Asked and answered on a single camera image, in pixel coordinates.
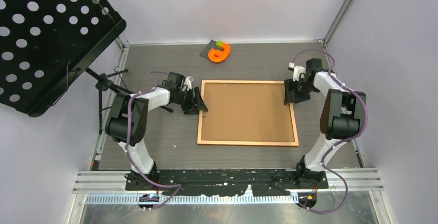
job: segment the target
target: metal stand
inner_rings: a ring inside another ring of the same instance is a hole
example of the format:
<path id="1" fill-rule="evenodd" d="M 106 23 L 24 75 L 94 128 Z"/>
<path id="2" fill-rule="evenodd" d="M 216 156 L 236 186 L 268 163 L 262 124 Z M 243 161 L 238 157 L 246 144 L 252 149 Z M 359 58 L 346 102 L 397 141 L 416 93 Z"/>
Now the metal stand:
<path id="1" fill-rule="evenodd" d="M 115 92 L 115 93 L 120 93 L 120 92 L 125 92 L 127 94 L 133 94 L 133 91 L 130 91 L 126 88 L 123 88 L 121 86 L 118 86 L 116 84 L 114 84 L 110 79 L 110 77 L 116 76 L 116 75 L 120 75 L 122 73 L 127 73 L 129 70 L 128 69 L 124 69 L 122 71 L 119 72 L 115 72 L 115 73 L 110 73 L 110 74 L 100 74 L 98 75 L 95 71 L 91 70 L 90 68 L 85 69 L 85 72 L 87 72 L 89 75 L 91 75 L 91 77 L 95 78 L 98 82 L 96 83 L 96 88 L 99 91 L 99 134 L 102 134 L 103 128 L 102 128 L 102 113 L 104 110 L 111 108 L 111 107 L 107 107 L 107 108 L 103 108 L 102 106 L 102 92 L 103 91 L 107 91 L 108 89 L 110 89 L 111 91 Z M 173 109 L 165 107 L 165 106 L 160 106 L 160 108 L 165 109 L 166 111 L 172 113 L 174 112 Z"/>

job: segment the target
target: black metal rod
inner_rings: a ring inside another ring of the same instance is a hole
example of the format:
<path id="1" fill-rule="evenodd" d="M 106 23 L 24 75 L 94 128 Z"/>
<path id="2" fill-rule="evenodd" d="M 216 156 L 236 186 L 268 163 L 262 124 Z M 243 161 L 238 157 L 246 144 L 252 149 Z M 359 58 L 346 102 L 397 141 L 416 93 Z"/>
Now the black metal rod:
<path id="1" fill-rule="evenodd" d="M 122 74 L 122 73 L 127 73 L 128 71 L 129 71 L 128 69 L 124 69 L 124 70 L 119 71 L 119 72 L 110 73 L 110 74 L 108 74 L 106 77 L 107 77 L 107 78 L 109 78 L 109 77 L 113 77 L 113 76 L 116 76 L 116 75 L 119 75 L 119 74 Z"/>
<path id="2" fill-rule="evenodd" d="M 128 94 L 133 94 L 133 93 L 134 93 L 133 91 L 130 91 L 130 90 L 128 90 L 128 89 L 125 89 L 125 88 L 123 88 L 123 87 L 121 87 L 121 86 L 118 86 L 118 85 L 116 85 L 116 84 L 111 84 L 111 85 L 109 86 L 109 88 L 110 88 L 112 91 L 114 91 L 114 92 L 116 92 L 114 89 L 118 89 L 118 90 L 123 91 L 123 92 L 126 92 L 126 93 L 128 93 Z"/>
<path id="3" fill-rule="evenodd" d="M 90 68 L 85 69 L 85 72 L 87 72 L 89 75 L 91 75 L 91 77 L 97 79 L 97 81 L 102 81 L 101 77 L 93 70 L 91 70 Z"/>
<path id="4" fill-rule="evenodd" d="M 161 109 L 165 109 L 165 110 L 167 110 L 170 113 L 174 112 L 174 110 L 172 108 L 169 108 L 169 107 L 166 107 L 166 106 L 160 106 L 160 108 Z"/>
<path id="5" fill-rule="evenodd" d="M 102 91 L 99 90 L 99 134 L 102 134 Z"/>

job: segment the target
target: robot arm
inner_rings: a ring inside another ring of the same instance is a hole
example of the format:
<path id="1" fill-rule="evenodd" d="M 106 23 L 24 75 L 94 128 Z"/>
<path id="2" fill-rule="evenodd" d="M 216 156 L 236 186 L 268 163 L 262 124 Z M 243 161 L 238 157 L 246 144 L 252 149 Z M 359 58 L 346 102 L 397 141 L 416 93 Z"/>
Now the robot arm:
<path id="1" fill-rule="evenodd" d="M 320 118 L 321 135 L 312 150 L 296 165 L 297 185 L 309 187 L 324 178 L 324 167 L 321 163 L 324 155 L 332 148 L 324 158 L 326 164 L 345 143 L 337 146 L 334 144 L 356 135 L 362 129 L 365 113 L 356 97 L 333 80 L 332 77 L 337 79 L 336 75 L 329 75 L 322 68 L 321 59 L 308 60 L 306 69 L 290 64 L 289 70 L 294 75 L 293 79 L 285 81 L 285 104 L 309 100 L 311 91 L 321 92 L 326 97 Z M 355 93 L 366 102 L 363 92 Z"/>
<path id="2" fill-rule="evenodd" d="M 178 73 L 169 73 L 167 80 L 155 90 L 136 97 L 132 103 L 131 140 L 129 154 L 134 164 L 144 174 L 154 174 L 155 162 L 149 156 L 143 139 L 146 132 L 147 113 L 155 108 L 175 103 L 181 105 L 184 114 L 198 114 L 200 110 L 208 111 L 202 101 L 199 87 L 192 89 L 192 78 Z M 105 132 L 122 147 L 126 153 L 128 130 L 128 101 L 132 95 L 118 93 L 114 99 L 105 125 Z"/>

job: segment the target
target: aluminum frame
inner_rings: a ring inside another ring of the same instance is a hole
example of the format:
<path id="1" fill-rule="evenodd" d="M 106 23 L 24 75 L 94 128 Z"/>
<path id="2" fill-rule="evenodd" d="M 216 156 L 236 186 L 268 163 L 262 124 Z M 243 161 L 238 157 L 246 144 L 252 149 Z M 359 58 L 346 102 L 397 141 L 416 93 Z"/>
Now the aluminum frame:
<path id="1" fill-rule="evenodd" d="M 385 192 L 383 184 L 380 181 L 380 176 L 375 168 L 352 168 L 352 169 L 335 169 L 342 177 L 345 178 L 349 191 L 368 191 L 373 203 L 374 210 L 378 217 L 379 223 L 391 223 L 391 217 L 389 211 L 386 208 L 384 198 Z M 127 191 L 125 190 L 126 178 L 124 175 L 130 171 L 80 171 L 78 173 L 76 183 L 73 188 L 73 198 L 71 201 L 70 218 L 68 219 L 68 224 L 78 224 L 80 223 L 81 216 L 84 210 L 84 205 L 86 205 L 87 196 L 96 196 L 101 194 L 102 196 L 124 196 L 132 197 L 138 196 L 136 194 L 156 194 L 153 190 L 139 190 L 139 191 Z M 331 172 L 326 173 L 328 179 L 328 189 L 319 189 L 318 191 L 345 191 L 345 187 L 340 178 Z M 287 201 L 293 201 L 293 197 L 297 193 L 312 192 L 309 189 L 290 189 L 291 199 L 286 198 L 262 198 L 258 199 L 256 197 L 251 197 L 252 189 L 251 186 L 246 190 L 244 197 L 249 199 L 257 199 L 258 203 L 285 203 Z M 189 197 L 184 198 L 177 202 L 177 204 L 193 204 L 194 202 L 202 204 L 205 197 Z M 227 197 L 217 197 L 218 204 L 227 204 Z"/>
<path id="2" fill-rule="evenodd" d="M 338 13 L 336 14 L 335 19 L 333 20 L 333 23 L 331 24 L 327 34 L 324 37 L 324 47 L 330 42 L 333 34 L 335 33 L 336 29 L 338 28 L 340 22 L 342 21 L 345 13 L 347 13 L 347 11 L 350 8 L 353 1 L 354 0 L 344 0 L 341 8 L 339 9 Z"/>

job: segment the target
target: orange object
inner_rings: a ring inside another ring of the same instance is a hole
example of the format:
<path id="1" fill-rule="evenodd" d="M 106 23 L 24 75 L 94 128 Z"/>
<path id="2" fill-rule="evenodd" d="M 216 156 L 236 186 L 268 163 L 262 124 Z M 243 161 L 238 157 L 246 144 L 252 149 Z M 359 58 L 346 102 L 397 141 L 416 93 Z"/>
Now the orange object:
<path id="1" fill-rule="evenodd" d="M 231 53 L 231 47 L 228 43 L 222 43 L 221 47 L 224 49 L 223 51 L 215 50 L 214 48 L 210 49 L 208 52 L 208 58 L 210 61 L 219 63 L 228 58 L 228 55 Z"/>

